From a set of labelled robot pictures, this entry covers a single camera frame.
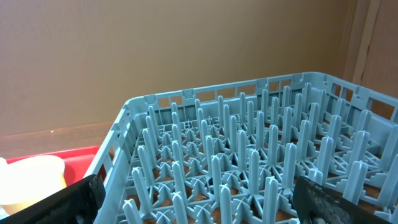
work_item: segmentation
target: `brown wall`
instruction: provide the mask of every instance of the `brown wall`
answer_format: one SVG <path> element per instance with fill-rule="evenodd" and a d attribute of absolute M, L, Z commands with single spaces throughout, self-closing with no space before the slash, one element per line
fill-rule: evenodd
<path fill-rule="evenodd" d="M 133 96 L 339 76 L 348 2 L 3 0 L 0 135 L 113 120 Z"/>
<path fill-rule="evenodd" d="M 382 0 L 361 85 L 398 98 L 398 1 Z"/>

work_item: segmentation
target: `black plastic part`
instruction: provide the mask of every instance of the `black plastic part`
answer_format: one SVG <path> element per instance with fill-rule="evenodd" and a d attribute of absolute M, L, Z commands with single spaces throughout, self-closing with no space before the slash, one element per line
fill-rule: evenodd
<path fill-rule="evenodd" d="M 293 204 L 302 224 L 313 223 L 316 218 L 329 224 L 389 223 L 305 177 L 297 179 Z"/>
<path fill-rule="evenodd" d="M 104 199 L 102 178 L 90 175 L 1 220 L 0 224 L 89 224 L 94 222 Z"/>

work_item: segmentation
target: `dish rack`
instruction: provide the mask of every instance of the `dish rack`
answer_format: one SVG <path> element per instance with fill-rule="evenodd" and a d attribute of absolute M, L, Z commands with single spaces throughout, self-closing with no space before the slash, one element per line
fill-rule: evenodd
<path fill-rule="evenodd" d="M 86 173 L 106 173 L 95 223 L 299 223 L 301 175 L 396 222 L 397 110 L 318 72 L 130 99 Z"/>

